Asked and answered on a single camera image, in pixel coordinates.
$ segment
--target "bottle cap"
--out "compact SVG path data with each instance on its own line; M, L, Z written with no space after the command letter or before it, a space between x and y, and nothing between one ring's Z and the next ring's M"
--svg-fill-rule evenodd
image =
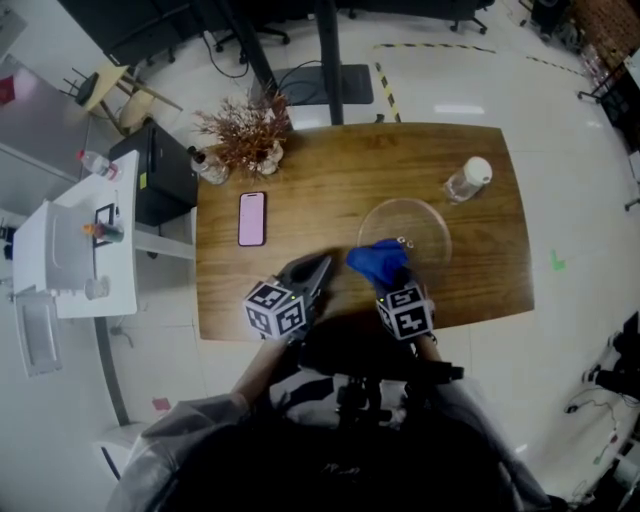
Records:
M493 171L491 165L484 158L474 156L464 164L464 177L469 183L476 187L482 187L491 183Z

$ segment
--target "green marker on floor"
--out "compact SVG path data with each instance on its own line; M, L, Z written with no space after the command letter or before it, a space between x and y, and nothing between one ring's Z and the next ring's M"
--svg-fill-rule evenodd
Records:
M556 250L551 249L551 267L553 267L553 270L564 270L566 266L567 264L565 260L559 260L558 256L556 255Z

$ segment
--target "wooden table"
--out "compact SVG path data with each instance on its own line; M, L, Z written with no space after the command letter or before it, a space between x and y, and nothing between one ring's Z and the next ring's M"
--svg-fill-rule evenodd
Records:
M252 183L235 173L224 186L201 181L196 273L200 335L248 340L242 298L258 280L299 256L336 249L337 273L325 317L372 309L371 285L346 267L366 214L392 198L432 205L451 233L453 255L429 293L436 328L533 309L529 238L518 183L502 132L451 124L368 124L293 132L282 167ZM449 204L442 186L472 156L487 159L493 181L473 199ZM267 242L238 246L244 192L267 193Z

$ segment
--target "wall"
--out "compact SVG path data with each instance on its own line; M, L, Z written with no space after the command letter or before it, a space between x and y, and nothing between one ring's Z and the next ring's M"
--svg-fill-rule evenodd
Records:
M27 67L55 87L68 90L73 66L89 75L106 57L56 0L8 0L27 27L9 49Z
M2 217L9 218L0 210ZM0 258L0 277L8 275L11 265ZM27 379L6 291L0 289L0 510L102 511L114 483L91 443L117 422L93 321L61 321L62 370Z

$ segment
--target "yellow black tape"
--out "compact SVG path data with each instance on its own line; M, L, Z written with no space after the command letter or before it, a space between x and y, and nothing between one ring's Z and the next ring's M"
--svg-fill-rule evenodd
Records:
M382 66L379 62L376 62L376 69L378 70L378 76L380 77L380 82L382 83L382 88L384 89L384 95L387 97L387 101L389 102L389 106L391 107L391 113L393 114L393 118L396 123L401 123L402 119L400 119L400 112L398 112L398 105L396 105L396 99L393 97L393 93L391 92L391 86L389 85L389 80L384 76L384 72L382 71Z
M564 66L559 66L558 64L554 64L553 62L547 62L546 60L538 59L537 57L531 57L530 55L527 55L527 59L533 60L535 62L539 62L540 64L546 64L547 66L553 66L554 68L568 71L569 73L573 73L574 75L584 76L584 73L579 73L578 71L574 71L573 69L565 68Z
M373 47L376 48L463 48L465 50L477 50L479 52L496 54L495 50L489 50L487 48L480 48L479 46L472 46L468 44L448 44L448 43L400 43L400 44L376 44Z

